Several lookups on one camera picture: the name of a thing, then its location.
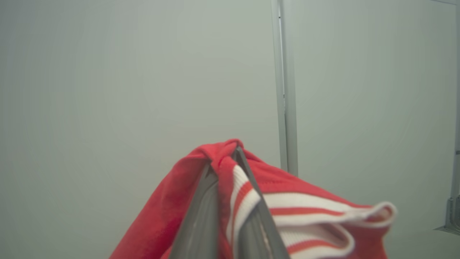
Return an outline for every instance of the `clothing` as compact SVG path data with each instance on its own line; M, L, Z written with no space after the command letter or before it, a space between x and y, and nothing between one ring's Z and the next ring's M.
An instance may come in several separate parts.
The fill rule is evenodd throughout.
M202 145L177 162L110 259L167 259L209 160L219 178L220 258L236 258L239 230L261 199L230 157L237 145L243 147L236 139ZM396 216L391 203L356 205L243 151L292 259L386 258L382 237Z

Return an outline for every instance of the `red and white garment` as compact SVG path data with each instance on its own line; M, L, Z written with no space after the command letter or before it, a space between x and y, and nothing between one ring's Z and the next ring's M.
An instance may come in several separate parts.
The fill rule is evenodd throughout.
M240 228L261 201L230 157L237 145L243 147L239 140L207 144L181 159L110 258L167 259L202 168L211 160L219 177L220 258L237 259ZM382 237L396 215L391 203L353 204L244 153L292 259L386 258Z

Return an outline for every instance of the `folded cloth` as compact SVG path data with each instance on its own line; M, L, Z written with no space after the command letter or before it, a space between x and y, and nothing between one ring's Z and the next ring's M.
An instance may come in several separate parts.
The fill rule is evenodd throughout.
M238 233L262 197L231 158L243 148L292 259L385 259L382 237L396 216L390 202L342 199L245 150L237 139L206 144L177 162L153 192L110 259L167 259L206 163L218 175L219 257L236 259Z

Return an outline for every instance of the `vertical pipe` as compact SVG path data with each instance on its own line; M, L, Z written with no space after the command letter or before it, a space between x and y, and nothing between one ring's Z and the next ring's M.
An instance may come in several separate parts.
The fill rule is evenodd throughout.
M286 118L286 143L287 143L287 167L289 172L295 176L299 175L297 161L297 116L295 105L295 77L294 77L294 55L291 31L287 24L293 17L287 15L292 13L289 0L280 0L281 10L281 40L282 59L284 75L284 101Z
M452 174L452 188L450 197L455 199L459 195L460 189L460 170L458 170L458 158L460 154L457 154L457 150L460 150L460 80L459 80L459 64L460 64L460 0L457 0L456 9L456 23L457 23L457 124L455 128L455 158L454 158L454 171Z
M284 113L284 82L282 65L283 58L278 0L271 0L271 18L273 28L273 48L275 50L276 101L278 105L278 131L280 135L281 169L284 171L289 171L287 154L288 150L286 143L286 119Z

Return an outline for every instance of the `gray metal bar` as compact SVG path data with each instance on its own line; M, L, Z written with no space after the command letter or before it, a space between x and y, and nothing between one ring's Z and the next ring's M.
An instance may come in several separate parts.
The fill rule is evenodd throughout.
M252 239L252 242L243 243L239 247L240 250L245 250L241 254L245 256L242 259L289 259L289 253L281 239L280 233L276 229L273 217L270 214L264 196L257 185L256 178L241 147L236 147L232 158L244 170L254 190L261 197L259 203L241 228L240 235L249 235L249 237L243 237L243 240L248 241Z
M460 150L460 6L457 4L455 9L457 21L457 123L455 128L455 150L458 151ZM453 199L459 195L460 189L460 170L458 166L459 158L460 155L455 155L454 157L454 171L452 174L452 188L450 191L450 197Z
M168 259L218 257L218 208L218 178L210 164L207 164L174 238Z
M287 167L288 172L298 176L299 164L297 159L297 115L295 104L295 76L294 76L294 55L292 32L286 24L290 22L291 16L287 16L287 10L291 8L290 1L281 0L281 39L282 58L284 74L284 101L286 118L286 144L287 144Z
M278 0L271 0L271 24L273 28L273 48L275 50L276 101L278 104L278 131L280 135L281 169L283 169L284 171L288 171L286 119L284 116L283 59L278 14Z

